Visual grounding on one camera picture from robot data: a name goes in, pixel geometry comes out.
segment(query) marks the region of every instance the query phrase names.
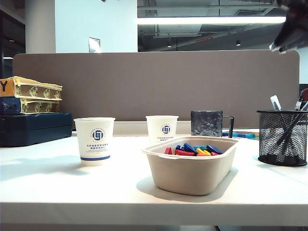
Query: fluorescent light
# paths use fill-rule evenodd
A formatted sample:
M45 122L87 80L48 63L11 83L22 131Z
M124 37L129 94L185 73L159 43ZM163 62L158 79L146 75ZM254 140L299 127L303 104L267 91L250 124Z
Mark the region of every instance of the fluorescent light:
M137 18L139 25L181 25L181 24L279 24L285 21L285 17L176 17L176 18Z

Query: mug handle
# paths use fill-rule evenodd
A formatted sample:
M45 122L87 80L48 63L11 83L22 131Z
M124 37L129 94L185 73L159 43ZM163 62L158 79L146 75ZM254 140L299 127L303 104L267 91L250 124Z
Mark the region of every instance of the mug handle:
M233 125L234 125L234 117L233 116L229 116L229 115L223 115L223 118L229 118L230 119L230 126L229 126L229 138L232 138L232 134L233 134Z

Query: red block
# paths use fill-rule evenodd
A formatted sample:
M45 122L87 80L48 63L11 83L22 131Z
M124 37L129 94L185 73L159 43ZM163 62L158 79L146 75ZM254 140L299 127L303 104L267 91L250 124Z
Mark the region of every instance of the red block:
M167 147L167 148L166 148L165 154L171 154L171 155L172 155L172 149L171 149L171 147Z
M194 155L194 153L185 152L185 151L176 149L175 150L175 155Z

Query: cup logo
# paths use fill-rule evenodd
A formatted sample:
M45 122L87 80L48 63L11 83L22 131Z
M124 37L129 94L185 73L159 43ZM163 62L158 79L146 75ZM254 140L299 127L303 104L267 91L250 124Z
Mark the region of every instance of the cup logo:
M162 132L163 132L164 134L168 134L168 133L170 132L170 125L169 125L169 124L163 125L163 127L162 127Z
M92 137L96 140L96 141L100 141L104 136L104 131L102 129L95 129L92 131Z

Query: desk surface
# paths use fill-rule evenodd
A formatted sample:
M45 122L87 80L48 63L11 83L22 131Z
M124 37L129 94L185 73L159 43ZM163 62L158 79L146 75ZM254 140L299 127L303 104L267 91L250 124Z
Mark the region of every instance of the desk surface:
M0 148L1 222L308 225L307 166L259 162L258 141L240 139L231 171L206 196L155 187L141 152L148 144L148 137L114 137L101 167L80 166L76 137Z

